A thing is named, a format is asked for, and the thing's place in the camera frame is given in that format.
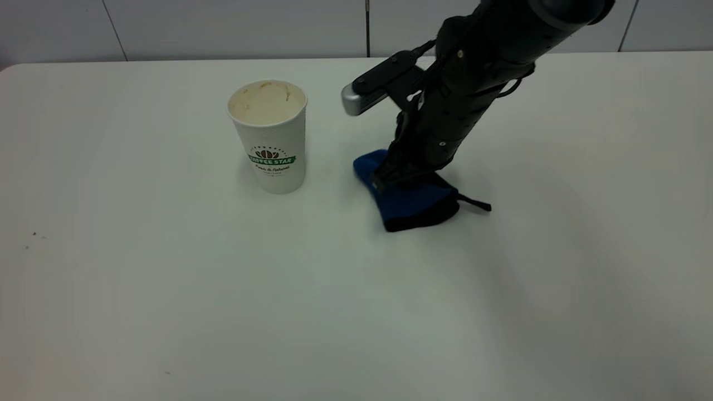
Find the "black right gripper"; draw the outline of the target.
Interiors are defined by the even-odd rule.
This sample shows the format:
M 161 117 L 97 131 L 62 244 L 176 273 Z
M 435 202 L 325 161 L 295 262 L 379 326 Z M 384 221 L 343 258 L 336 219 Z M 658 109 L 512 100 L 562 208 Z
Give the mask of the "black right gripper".
M 436 172 L 456 151 L 501 95 L 502 62 L 437 60 L 427 70 L 413 67 L 390 84 L 400 107 L 397 134 L 370 174 L 370 188 L 384 192 L 402 171 L 417 171 L 412 185 L 451 185 Z

